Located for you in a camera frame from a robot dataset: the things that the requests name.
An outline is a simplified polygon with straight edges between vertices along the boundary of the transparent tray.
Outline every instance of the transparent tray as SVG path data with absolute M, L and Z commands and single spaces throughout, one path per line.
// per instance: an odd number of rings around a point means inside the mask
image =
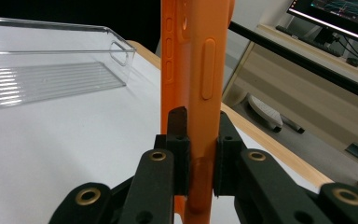
M 0 18 L 0 106 L 125 86 L 134 53 L 107 27 Z

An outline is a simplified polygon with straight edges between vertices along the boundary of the orange object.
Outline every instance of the orange object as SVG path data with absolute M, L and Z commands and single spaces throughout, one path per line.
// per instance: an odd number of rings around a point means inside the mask
M 161 132 L 167 132 L 169 111 L 184 105 L 191 142 L 189 194 L 186 200 L 175 197 L 175 211 L 185 224 L 209 223 L 210 219 L 227 28 L 233 7 L 234 0 L 161 0 Z

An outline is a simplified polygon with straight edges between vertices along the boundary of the white tabletop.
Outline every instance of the white tabletop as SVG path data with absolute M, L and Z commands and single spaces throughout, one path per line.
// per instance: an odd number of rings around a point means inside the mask
M 0 223 L 48 223 L 75 187 L 134 175 L 159 133 L 159 88 L 159 70 L 135 54 L 127 87 L 1 108 Z M 213 200 L 211 223 L 223 222 L 239 223 L 232 197 Z

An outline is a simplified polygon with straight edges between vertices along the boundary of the beige desk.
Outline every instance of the beige desk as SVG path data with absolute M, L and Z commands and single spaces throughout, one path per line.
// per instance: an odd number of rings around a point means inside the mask
M 160 59 L 158 56 L 156 56 L 148 49 L 136 42 L 130 41 L 130 43 L 137 48 L 137 52 L 141 56 L 143 56 L 157 68 L 160 68 Z M 284 162 L 286 165 L 288 165 L 290 168 L 292 168 L 295 172 L 308 180 L 314 186 L 320 187 L 324 183 L 332 182 L 332 180 L 329 179 L 327 176 L 323 175 L 314 167 L 301 160 L 297 155 L 295 155 L 290 150 L 282 146 L 280 143 L 263 133 L 261 130 L 255 127 L 254 124 L 244 119 L 242 116 L 237 114 L 225 104 L 222 104 L 222 110 L 228 114 L 231 121 L 237 128 L 248 134 L 257 143 L 259 143 L 262 147 L 268 150 L 272 155 L 280 159 L 282 162 Z

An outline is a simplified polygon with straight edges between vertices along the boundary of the monitor screen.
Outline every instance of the monitor screen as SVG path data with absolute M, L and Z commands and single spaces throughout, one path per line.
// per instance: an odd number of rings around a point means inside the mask
M 358 0 L 294 0 L 287 12 L 358 41 Z

